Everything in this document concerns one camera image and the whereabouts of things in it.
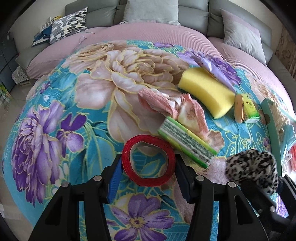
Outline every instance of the patterned curtain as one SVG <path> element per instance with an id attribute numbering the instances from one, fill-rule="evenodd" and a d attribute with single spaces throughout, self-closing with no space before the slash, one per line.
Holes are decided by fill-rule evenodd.
<path id="1" fill-rule="evenodd" d="M 285 27 L 283 27 L 281 39 L 276 49 L 276 56 L 296 80 L 296 45 Z"/>

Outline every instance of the bed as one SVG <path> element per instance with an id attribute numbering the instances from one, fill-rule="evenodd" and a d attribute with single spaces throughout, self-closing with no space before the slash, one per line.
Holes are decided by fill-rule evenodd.
<path id="1" fill-rule="evenodd" d="M 240 79 L 235 89 L 250 94 L 261 120 L 239 125 L 233 109 L 215 120 L 204 108 L 213 134 L 211 145 L 218 155 L 208 169 L 184 156 L 186 164 L 212 182 L 226 184 L 227 157 L 251 148 L 271 150 L 260 103 L 262 98 L 270 98 L 294 113 L 291 99 L 275 76 L 259 75 L 259 67 L 236 57 L 242 54 L 227 50 L 219 38 L 207 39 L 192 28 L 160 23 L 89 28 L 47 47 L 27 68 L 30 77 L 38 80 L 9 135 L 2 171 L 15 203 L 33 225 L 62 181 L 72 185 L 86 182 L 101 174 L 131 137 L 157 136 L 165 117 L 143 108 L 137 93 L 153 88 L 178 96 L 172 82 L 178 83 L 182 72 L 193 67 L 184 53 L 195 51 L 235 70 Z M 135 68 L 139 62 L 147 69 Z M 156 70 L 155 63 L 166 63 L 165 68 Z M 159 75 L 147 78 L 151 70 Z M 171 75 L 170 81 L 161 78 L 165 72 Z M 143 177 L 156 177 L 163 171 L 163 157 L 157 152 L 138 150 L 133 157 Z M 279 196 L 271 198 L 277 203 L 277 212 L 286 216 Z M 211 240 L 217 237 L 218 203 L 214 207 Z M 160 187 L 149 188 L 123 175 L 115 201 L 104 210 L 113 240 L 171 241 L 185 239 L 193 206 L 183 199 L 175 176 Z M 79 214 L 81 239 L 85 240 L 83 205 Z"/>

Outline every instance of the metal screw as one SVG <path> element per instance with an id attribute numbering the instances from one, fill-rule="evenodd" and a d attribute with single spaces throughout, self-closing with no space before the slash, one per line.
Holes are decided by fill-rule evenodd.
<path id="1" fill-rule="evenodd" d="M 271 207 L 270 207 L 270 212 L 274 213 L 275 211 L 276 211 L 275 206 L 271 206 Z"/>
<path id="2" fill-rule="evenodd" d="M 231 188 L 235 188 L 237 185 L 234 182 L 229 182 L 228 186 L 230 186 Z"/>
<path id="3" fill-rule="evenodd" d="M 96 182 L 98 182 L 98 181 L 102 180 L 102 177 L 101 177 L 100 175 L 98 175 L 98 176 L 94 176 L 94 180 L 95 180 Z"/>
<path id="4" fill-rule="evenodd" d="M 67 188 L 69 186 L 69 182 L 68 181 L 63 181 L 62 182 L 62 187 L 63 188 Z"/>
<path id="5" fill-rule="evenodd" d="M 198 180 L 198 181 L 200 181 L 200 182 L 202 182 L 204 179 L 205 179 L 205 177 L 202 176 L 202 175 L 198 175 L 198 176 L 196 176 L 196 180 Z"/>

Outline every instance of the purple flower print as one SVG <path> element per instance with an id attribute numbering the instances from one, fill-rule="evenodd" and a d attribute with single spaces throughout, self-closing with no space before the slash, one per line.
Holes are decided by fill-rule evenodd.
<path id="1" fill-rule="evenodd" d="M 49 108 L 31 107 L 19 125 L 12 147 L 12 174 L 17 190 L 25 191 L 26 200 L 34 206 L 36 198 L 43 202 L 45 186 L 59 179 L 62 148 L 49 133 L 56 129 L 63 111 L 59 101 L 53 101 Z"/>
<path id="2" fill-rule="evenodd" d="M 166 43 L 160 43 L 160 42 L 155 42 L 153 43 L 154 47 L 157 47 L 157 48 L 172 48 L 174 47 L 174 45 L 172 44 L 166 44 Z"/>
<path id="3" fill-rule="evenodd" d="M 61 122 L 61 130 L 57 132 L 57 139 L 62 144 L 62 154 L 66 157 L 66 147 L 72 152 L 78 152 L 83 148 L 82 135 L 74 132 L 79 130 L 86 122 L 85 115 L 77 115 L 73 121 L 72 113 Z"/>
<path id="4" fill-rule="evenodd" d="M 2 170 L 2 173 L 3 173 L 3 176 L 4 176 L 4 159 L 2 159 L 1 161 L 1 170 Z"/>
<path id="5" fill-rule="evenodd" d="M 159 210 L 160 201 L 156 197 L 146 198 L 144 194 L 137 194 L 128 202 L 128 214 L 121 209 L 112 206 L 114 215 L 127 228 L 118 231 L 114 239 L 116 241 L 134 241 L 140 234 L 143 241 L 164 241 L 167 237 L 153 229 L 168 229 L 174 219 L 169 217 L 168 210 Z"/>
<path id="6" fill-rule="evenodd" d="M 41 89 L 40 89 L 40 94 L 43 94 L 43 92 L 45 91 L 45 90 L 47 90 L 47 88 L 50 86 L 50 81 L 47 81 L 46 83 L 43 83 L 42 85 L 41 85 Z"/>
<path id="7" fill-rule="evenodd" d="M 276 198 L 276 213 L 283 218 L 288 216 L 288 211 L 280 196 Z"/>
<path id="8" fill-rule="evenodd" d="M 115 221 L 112 221 L 110 219 L 106 219 L 106 221 L 107 221 L 107 224 L 110 226 L 119 226 Z"/>
<path id="9" fill-rule="evenodd" d="M 206 61 L 210 61 L 214 66 L 216 66 L 225 75 L 225 77 L 232 85 L 239 85 L 241 83 L 241 79 L 240 77 L 238 77 L 236 70 L 230 64 L 221 59 L 195 50 L 188 50 L 184 53 L 179 52 L 178 56 L 182 60 L 186 61 L 188 64 L 199 66 L 202 65 L 202 63 L 199 62 L 199 59 L 203 58 Z"/>
<path id="10" fill-rule="evenodd" d="M 268 137 L 265 137 L 263 139 L 263 145 L 266 147 L 266 150 L 267 151 L 270 151 L 271 150 L 271 146 L 270 146 L 270 142 L 269 142 L 269 138 Z"/>

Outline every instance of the wall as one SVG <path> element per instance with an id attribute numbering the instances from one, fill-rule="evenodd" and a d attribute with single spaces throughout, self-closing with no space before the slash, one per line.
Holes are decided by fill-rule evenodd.
<path id="1" fill-rule="evenodd" d="M 19 52 L 31 46 L 39 26 L 48 17 L 64 16 L 65 6 L 75 0 L 37 0 L 12 25 L 10 32 Z"/>
<path id="2" fill-rule="evenodd" d="M 281 32 L 283 25 L 280 20 L 275 16 L 262 2 L 259 0 L 230 0 L 231 2 L 246 9 L 251 14 L 259 18 L 262 22 L 267 24 L 272 29 L 272 42 L 271 48 L 276 50 L 279 40 L 281 38 Z"/>
<path id="3" fill-rule="evenodd" d="M 75 0 L 37 0 L 28 8 L 13 24 L 10 29 L 18 51 L 29 47 L 34 35 L 39 31 L 39 26 L 44 24 L 47 18 L 65 14 L 65 5 Z M 279 43 L 282 24 L 278 18 L 268 10 L 259 0 L 230 0 L 246 9 L 272 29 L 272 46 L 275 51 Z"/>

